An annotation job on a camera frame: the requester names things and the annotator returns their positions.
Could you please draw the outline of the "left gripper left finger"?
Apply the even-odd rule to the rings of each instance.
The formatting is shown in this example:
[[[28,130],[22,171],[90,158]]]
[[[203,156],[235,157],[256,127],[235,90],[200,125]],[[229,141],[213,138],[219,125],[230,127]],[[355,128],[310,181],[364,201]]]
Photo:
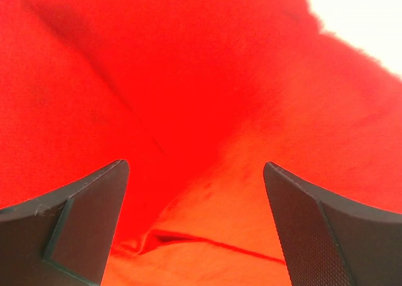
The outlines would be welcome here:
[[[1,209],[1,285],[100,285],[128,184],[117,160]]]

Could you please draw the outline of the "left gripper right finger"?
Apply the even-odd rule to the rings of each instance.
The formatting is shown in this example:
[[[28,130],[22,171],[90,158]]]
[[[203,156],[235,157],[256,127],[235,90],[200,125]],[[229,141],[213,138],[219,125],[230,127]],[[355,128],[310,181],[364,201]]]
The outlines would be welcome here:
[[[401,215],[268,162],[264,183],[292,285],[401,285]]]

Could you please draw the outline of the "red t shirt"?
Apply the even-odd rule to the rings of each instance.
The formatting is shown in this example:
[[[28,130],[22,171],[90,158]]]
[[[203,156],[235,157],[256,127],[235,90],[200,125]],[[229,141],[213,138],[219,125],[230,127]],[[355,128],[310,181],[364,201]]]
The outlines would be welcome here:
[[[401,215],[401,78],[307,0],[1,0],[1,209],[117,160],[100,285],[292,285],[264,166]]]

